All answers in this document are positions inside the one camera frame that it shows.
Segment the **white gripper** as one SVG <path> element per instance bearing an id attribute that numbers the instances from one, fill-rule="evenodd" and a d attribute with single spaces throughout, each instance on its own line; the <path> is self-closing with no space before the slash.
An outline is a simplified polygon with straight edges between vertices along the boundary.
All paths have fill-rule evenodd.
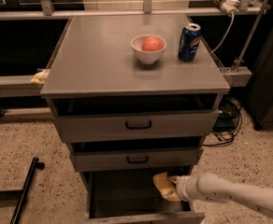
<path id="1" fill-rule="evenodd" d="M 176 191 L 173 189 L 165 193 L 165 199 L 170 202 L 180 202 L 182 199 L 185 202 L 198 200 L 200 194 L 197 188 L 197 179 L 189 175 L 170 176 L 168 180 L 176 184 Z"/>

